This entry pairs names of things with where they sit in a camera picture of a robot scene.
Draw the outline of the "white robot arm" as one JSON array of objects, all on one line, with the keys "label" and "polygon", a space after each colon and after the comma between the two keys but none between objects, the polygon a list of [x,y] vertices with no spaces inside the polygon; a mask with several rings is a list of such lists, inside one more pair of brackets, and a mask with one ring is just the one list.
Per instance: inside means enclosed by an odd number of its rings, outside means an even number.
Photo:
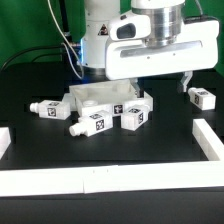
[{"label": "white robot arm", "polygon": [[185,18],[185,0],[84,0],[86,32],[81,39],[85,69],[110,80],[183,74],[187,87],[195,70],[218,61],[217,19],[203,14]]}]

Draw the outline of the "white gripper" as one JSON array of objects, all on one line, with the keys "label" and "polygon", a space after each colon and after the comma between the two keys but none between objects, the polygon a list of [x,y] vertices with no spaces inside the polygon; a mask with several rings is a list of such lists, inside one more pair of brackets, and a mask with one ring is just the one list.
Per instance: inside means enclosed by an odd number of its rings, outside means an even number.
[{"label": "white gripper", "polygon": [[184,72],[178,91],[186,92],[194,70],[213,68],[218,62],[217,20],[181,24],[174,43],[162,47],[147,45],[152,33],[146,15],[123,14],[108,24],[105,69],[110,80],[130,79],[140,98],[138,77]]}]

